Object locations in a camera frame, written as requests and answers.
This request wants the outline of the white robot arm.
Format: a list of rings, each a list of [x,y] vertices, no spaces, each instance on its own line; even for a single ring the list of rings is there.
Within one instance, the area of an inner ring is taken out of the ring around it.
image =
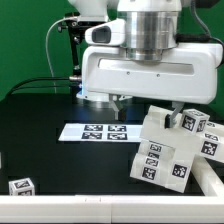
[[[209,32],[181,35],[184,7],[196,12],[197,0],[68,0],[91,22],[84,32],[89,47],[82,60],[78,96],[108,102],[119,96],[166,100],[178,113],[186,103],[208,104],[217,92],[217,68],[224,45]]]

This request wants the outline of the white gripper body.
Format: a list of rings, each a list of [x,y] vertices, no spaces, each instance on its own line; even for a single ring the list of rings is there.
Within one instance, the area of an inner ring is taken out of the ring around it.
[[[122,48],[90,46],[83,55],[83,90],[208,104],[216,96],[222,56],[219,44],[181,43],[160,61],[135,61]]]

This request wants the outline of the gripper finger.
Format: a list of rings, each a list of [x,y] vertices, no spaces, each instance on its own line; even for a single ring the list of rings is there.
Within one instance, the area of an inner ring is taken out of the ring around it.
[[[114,110],[114,116],[117,121],[124,121],[126,119],[126,109],[119,101],[117,95],[109,95],[109,103],[112,109]]]
[[[171,114],[167,114],[165,117],[165,124],[164,124],[165,128],[173,128],[175,126],[176,116],[183,109],[183,107],[184,107],[183,102],[177,102],[177,101],[172,102],[173,111]]]

